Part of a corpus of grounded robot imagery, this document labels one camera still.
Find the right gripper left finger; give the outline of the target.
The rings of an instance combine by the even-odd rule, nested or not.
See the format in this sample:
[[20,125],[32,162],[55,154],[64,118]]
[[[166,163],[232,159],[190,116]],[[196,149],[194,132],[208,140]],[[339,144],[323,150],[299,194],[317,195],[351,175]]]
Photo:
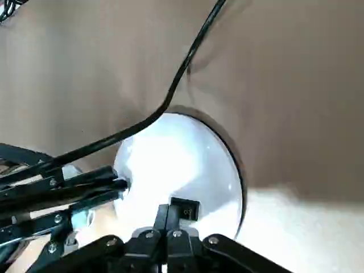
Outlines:
[[123,242],[104,236],[45,266],[43,272],[154,272],[155,254],[166,226],[168,205],[159,205],[153,227],[134,231]]

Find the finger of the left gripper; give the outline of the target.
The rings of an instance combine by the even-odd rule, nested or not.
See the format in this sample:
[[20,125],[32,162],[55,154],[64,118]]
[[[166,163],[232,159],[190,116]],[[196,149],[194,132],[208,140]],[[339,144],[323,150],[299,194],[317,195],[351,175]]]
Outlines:
[[[51,156],[1,143],[1,164],[8,169],[1,171],[1,177],[14,172],[19,167],[30,167],[52,159]],[[104,166],[97,170],[82,173],[71,164],[57,168],[53,171],[41,171],[41,179],[20,184],[1,183],[1,196],[30,196],[38,195],[51,190],[64,189],[78,186],[94,186],[99,181],[113,180],[117,177],[111,166]]]
[[1,266],[11,266],[31,241],[46,235],[50,240],[34,266],[77,250],[77,235],[92,225],[95,209],[126,189],[125,180],[95,180],[54,188],[38,181],[1,190]]

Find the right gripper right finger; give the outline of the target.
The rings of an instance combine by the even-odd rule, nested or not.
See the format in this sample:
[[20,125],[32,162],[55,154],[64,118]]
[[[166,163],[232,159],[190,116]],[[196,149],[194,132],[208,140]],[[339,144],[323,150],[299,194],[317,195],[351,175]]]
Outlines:
[[289,272],[236,241],[211,234],[200,239],[180,227],[179,208],[168,208],[168,272]]

